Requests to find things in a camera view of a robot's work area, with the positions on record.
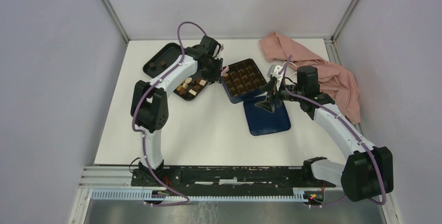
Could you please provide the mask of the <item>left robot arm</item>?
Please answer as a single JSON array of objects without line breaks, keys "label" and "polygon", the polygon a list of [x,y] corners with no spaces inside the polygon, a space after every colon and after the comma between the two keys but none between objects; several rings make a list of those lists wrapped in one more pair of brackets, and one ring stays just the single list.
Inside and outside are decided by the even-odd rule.
[{"label": "left robot arm", "polygon": [[164,163],[161,135],[169,117],[168,98],[195,73],[208,83],[219,82],[223,70],[223,59],[219,57],[222,50],[221,43],[204,36],[197,45],[182,46],[180,55],[159,75],[148,82],[140,80],[135,84],[131,126],[134,132],[141,134],[141,163],[147,168],[143,178],[149,185],[158,186],[164,179],[164,173],[158,167]]}]

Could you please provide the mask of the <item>blue chocolate box with insert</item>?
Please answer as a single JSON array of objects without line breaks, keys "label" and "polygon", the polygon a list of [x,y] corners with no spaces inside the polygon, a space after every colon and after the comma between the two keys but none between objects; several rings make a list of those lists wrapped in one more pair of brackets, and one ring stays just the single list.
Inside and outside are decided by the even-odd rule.
[{"label": "blue chocolate box with insert", "polygon": [[251,58],[228,65],[228,71],[221,79],[221,84],[233,104],[261,95],[261,87],[266,83],[266,79]]}]

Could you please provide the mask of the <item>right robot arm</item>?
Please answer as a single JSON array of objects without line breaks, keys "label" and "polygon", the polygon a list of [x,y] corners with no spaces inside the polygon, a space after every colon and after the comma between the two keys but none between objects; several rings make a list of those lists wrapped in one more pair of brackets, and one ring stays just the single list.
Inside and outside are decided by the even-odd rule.
[{"label": "right robot arm", "polygon": [[325,157],[305,160],[301,180],[315,186],[321,180],[343,189],[353,201],[370,200],[385,205],[394,189],[393,155],[387,147],[377,147],[360,134],[339,110],[335,101],[320,90],[318,71],[313,66],[297,69],[297,81],[287,85],[286,66],[272,65],[269,82],[261,90],[264,99],[256,107],[273,113],[283,102],[298,102],[300,108],[331,137],[346,159],[344,164]]}]

